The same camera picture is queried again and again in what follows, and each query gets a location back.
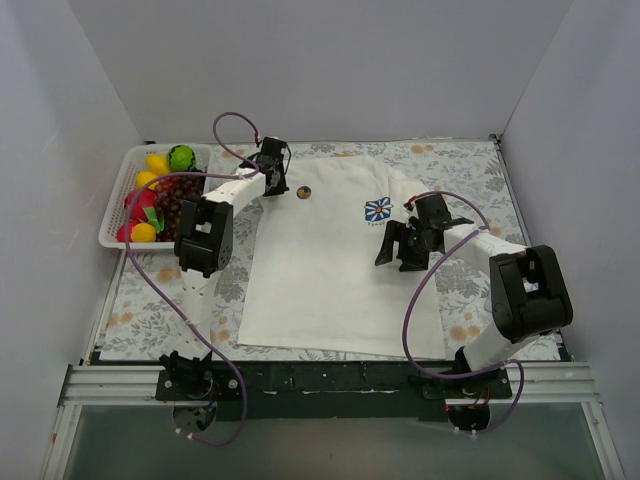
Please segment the white t-shirt with flower print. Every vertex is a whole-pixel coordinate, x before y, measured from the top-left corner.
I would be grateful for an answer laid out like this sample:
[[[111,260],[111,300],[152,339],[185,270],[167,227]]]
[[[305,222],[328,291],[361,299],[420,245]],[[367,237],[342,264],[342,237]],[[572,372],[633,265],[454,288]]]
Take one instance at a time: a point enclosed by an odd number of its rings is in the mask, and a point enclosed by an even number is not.
[[[403,356],[424,275],[374,262],[386,222],[406,219],[404,202],[424,184],[370,156],[296,160],[287,182],[289,192],[260,200],[239,344]]]

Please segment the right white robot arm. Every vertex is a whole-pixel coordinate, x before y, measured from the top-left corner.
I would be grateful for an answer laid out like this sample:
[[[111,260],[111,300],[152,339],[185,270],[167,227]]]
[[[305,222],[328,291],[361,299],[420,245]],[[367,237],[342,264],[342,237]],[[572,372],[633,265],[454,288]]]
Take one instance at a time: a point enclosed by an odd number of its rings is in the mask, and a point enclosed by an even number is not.
[[[514,355],[534,340],[570,325],[573,306],[554,250],[523,246],[490,232],[485,216],[477,221],[454,217],[447,192],[425,192],[404,205],[402,221],[388,220],[375,263],[399,260],[400,271],[425,274],[421,292],[437,270],[456,257],[489,279],[491,323],[456,353],[452,367],[437,373],[421,366],[410,353],[408,334],[413,311],[404,315],[401,342],[407,361],[420,376],[446,383],[464,397],[475,397],[489,375],[512,363]]]

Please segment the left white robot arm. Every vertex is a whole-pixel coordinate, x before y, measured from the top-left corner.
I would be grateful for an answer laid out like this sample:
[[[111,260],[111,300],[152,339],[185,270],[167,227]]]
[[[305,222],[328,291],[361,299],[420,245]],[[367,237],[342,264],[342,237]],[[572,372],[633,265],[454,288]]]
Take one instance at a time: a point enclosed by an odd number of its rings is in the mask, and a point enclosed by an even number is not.
[[[161,357],[170,381],[193,400],[205,398],[213,386],[204,369],[214,352],[210,342],[211,314],[218,280],[233,254],[234,217],[259,197],[288,191],[289,145],[266,137],[259,151],[240,164],[219,187],[183,202],[174,242],[183,281],[180,317],[191,330],[174,342],[173,351]]]

